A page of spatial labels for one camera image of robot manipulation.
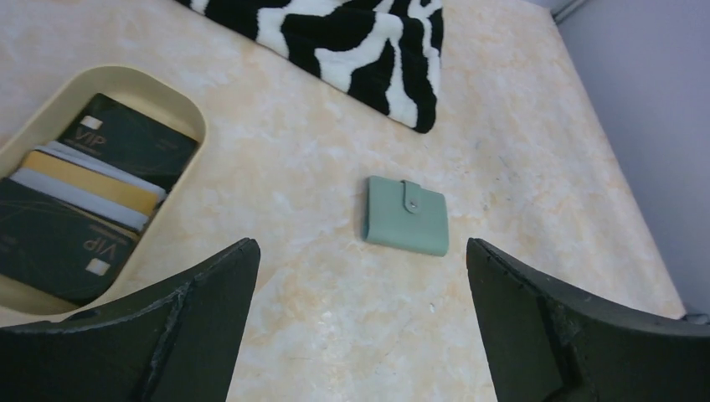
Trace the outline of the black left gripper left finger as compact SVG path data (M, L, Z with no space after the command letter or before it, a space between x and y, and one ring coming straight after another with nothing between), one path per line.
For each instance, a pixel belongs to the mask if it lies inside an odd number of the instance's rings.
M3 327L2 400L225 400L259 264L245 238L60 322Z

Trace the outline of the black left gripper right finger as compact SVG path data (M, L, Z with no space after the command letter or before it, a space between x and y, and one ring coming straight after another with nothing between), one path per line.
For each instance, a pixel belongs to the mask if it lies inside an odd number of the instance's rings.
M606 300L482 239L466 265L500 401L708 400L708 326Z

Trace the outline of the beige oval tray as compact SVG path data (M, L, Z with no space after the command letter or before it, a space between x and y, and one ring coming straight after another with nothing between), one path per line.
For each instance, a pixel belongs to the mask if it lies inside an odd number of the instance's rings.
M97 92L192 137L198 142L198 148L162 207L153 215L123 270L104 294L91 303L74 307L3 278L1 324L4 327L61 322L131 294L135 276L147 270L151 250L177 219L180 206L188 201L188 185L195 179L195 168L209 143L208 122L198 105L179 89L128 65L93 66L65 81L20 128L1 138L1 174L10 173L31 148L58 137Z

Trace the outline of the green card holder wallet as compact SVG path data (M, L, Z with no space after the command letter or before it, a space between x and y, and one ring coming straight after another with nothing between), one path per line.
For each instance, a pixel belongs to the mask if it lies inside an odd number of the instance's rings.
M363 240L442 257L450 237L445 195L408 180L367 179Z

